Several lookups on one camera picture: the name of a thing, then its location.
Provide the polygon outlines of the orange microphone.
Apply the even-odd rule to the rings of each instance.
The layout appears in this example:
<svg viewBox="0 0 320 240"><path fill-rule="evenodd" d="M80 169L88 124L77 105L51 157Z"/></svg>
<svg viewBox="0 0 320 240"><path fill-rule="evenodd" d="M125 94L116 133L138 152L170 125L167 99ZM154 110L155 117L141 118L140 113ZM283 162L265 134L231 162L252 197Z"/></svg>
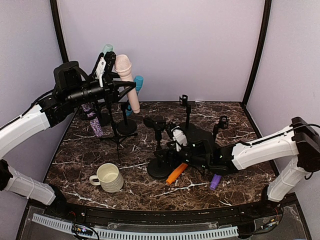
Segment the orange microphone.
<svg viewBox="0 0 320 240"><path fill-rule="evenodd" d="M181 163L166 179L166 183L171 185L188 167L186 163Z"/></svg>

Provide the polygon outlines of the black stand of purple microphone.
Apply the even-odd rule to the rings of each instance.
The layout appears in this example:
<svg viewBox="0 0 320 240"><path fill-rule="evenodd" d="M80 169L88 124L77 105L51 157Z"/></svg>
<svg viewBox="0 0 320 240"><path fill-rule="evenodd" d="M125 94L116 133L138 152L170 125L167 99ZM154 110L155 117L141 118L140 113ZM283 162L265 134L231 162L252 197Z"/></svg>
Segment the black stand of purple microphone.
<svg viewBox="0 0 320 240"><path fill-rule="evenodd" d="M212 130L213 140L216 141L219 130L225 130L229 126L229 119L226 115L222 115L219 117L218 123L216 123Z"/></svg>

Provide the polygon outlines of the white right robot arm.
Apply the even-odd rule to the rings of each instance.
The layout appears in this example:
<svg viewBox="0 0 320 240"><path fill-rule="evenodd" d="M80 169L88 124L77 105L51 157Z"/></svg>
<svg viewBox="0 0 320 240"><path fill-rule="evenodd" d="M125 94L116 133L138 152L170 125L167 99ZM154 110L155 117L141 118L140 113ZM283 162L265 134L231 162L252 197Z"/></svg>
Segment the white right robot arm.
<svg viewBox="0 0 320 240"><path fill-rule="evenodd" d="M223 115L212 131L196 126L167 123L171 141L166 149L157 149L157 159L166 161L172 168L181 163L201 167L209 172L226 176L270 160L291 157L279 176L264 190L264 199L255 205L255 213L266 217L297 183L320 169L320 135L318 125L294 117L291 124L265 137L249 142L238 141L219 146L219 130L229 126Z"/></svg>

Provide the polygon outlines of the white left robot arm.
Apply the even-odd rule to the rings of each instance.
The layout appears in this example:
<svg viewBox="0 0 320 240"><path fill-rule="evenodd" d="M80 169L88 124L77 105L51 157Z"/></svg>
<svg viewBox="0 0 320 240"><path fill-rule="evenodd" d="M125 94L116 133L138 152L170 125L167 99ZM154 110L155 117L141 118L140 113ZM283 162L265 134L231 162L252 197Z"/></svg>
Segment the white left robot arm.
<svg viewBox="0 0 320 240"><path fill-rule="evenodd" d="M53 73L54 89L37 98L26 112L1 127L1 157L37 133L63 122L83 104L101 99L105 103L116 103L135 92L132 63L125 55L108 61L100 57L90 75L79 67L77 61L63 63ZM50 206L60 218L67 218L71 213L57 187L18 172L4 159L0 160L0 189Z"/></svg>

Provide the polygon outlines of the beige pink microphone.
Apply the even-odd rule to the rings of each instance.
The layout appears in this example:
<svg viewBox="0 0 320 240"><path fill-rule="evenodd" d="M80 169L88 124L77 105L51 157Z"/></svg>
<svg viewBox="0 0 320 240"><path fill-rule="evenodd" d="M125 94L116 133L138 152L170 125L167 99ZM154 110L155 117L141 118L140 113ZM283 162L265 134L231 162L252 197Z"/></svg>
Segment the beige pink microphone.
<svg viewBox="0 0 320 240"><path fill-rule="evenodd" d="M125 54L120 54L116 56L115 59L115 71L120 76L120 79L126 83L134 83L132 76L132 63L129 57ZM140 103L138 99L138 95L136 92L136 87L134 86L132 90L127 93L127 97L129 100L129 104L131 106L132 111L135 114L140 112Z"/></svg>

